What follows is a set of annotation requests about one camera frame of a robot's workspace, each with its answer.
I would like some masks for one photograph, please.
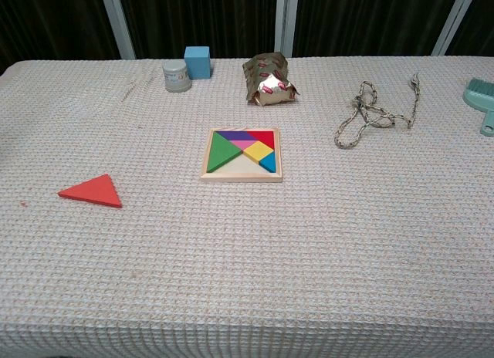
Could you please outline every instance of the candy wrapper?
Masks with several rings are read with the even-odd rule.
[[[242,65],[247,81],[247,100],[264,106],[294,101],[295,86],[286,78],[288,62],[280,52],[263,53]]]

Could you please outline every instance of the purple triangle piece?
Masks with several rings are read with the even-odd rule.
[[[216,130],[216,132],[227,140],[257,140],[250,133],[242,130]]]

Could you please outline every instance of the tangram puzzle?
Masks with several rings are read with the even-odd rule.
[[[280,182],[277,129],[212,129],[201,179],[223,182]]]

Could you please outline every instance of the teal brush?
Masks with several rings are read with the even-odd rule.
[[[480,133],[484,136],[494,136],[494,84],[473,78],[463,93],[467,105],[486,113]]]

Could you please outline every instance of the red triangle piece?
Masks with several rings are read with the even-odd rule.
[[[275,149],[275,134],[271,130],[249,130],[251,136],[260,142],[263,142],[266,146]]]
[[[122,207],[113,182],[108,174],[60,191],[59,196],[61,198],[87,201],[114,208]]]

